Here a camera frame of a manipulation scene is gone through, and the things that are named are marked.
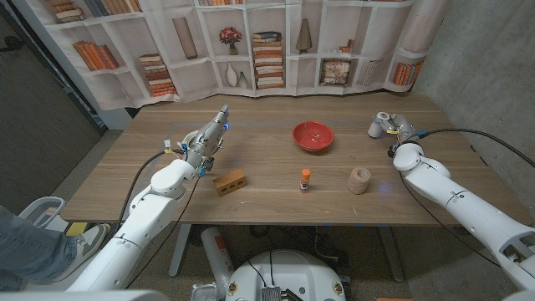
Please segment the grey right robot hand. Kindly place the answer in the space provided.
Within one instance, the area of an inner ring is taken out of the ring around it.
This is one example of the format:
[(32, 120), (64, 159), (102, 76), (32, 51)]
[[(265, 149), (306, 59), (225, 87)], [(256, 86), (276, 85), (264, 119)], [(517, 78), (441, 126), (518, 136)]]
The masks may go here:
[(379, 125), (380, 131), (397, 135), (397, 140), (400, 144), (408, 141), (416, 142), (418, 140), (414, 126), (404, 115), (379, 112), (375, 116), (374, 122)]

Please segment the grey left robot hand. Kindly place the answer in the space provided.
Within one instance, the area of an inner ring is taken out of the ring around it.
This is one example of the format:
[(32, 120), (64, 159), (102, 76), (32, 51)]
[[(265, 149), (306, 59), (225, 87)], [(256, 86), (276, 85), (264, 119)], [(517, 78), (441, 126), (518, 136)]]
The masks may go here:
[(212, 169), (212, 156), (222, 147), (223, 134), (229, 129), (228, 116), (228, 105), (223, 105), (216, 117), (198, 130), (191, 146), (186, 150), (185, 161), (196, 170)]

